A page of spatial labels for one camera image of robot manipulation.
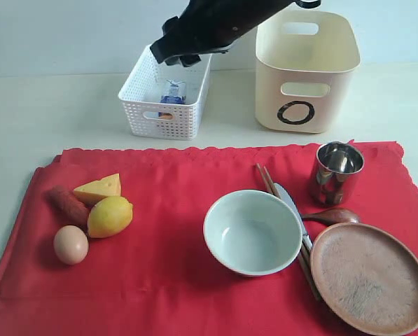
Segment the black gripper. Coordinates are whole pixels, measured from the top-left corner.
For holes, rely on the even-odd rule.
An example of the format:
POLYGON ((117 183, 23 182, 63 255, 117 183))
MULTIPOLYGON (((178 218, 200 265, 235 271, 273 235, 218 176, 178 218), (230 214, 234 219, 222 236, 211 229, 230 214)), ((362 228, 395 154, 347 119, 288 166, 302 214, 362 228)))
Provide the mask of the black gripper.
POLYGON ((162 26, 162 37, 151 44, 157 63, 191 67, 201 56, 226 53, 232 44, 292 1, 190 1, 180 16, 162 26))

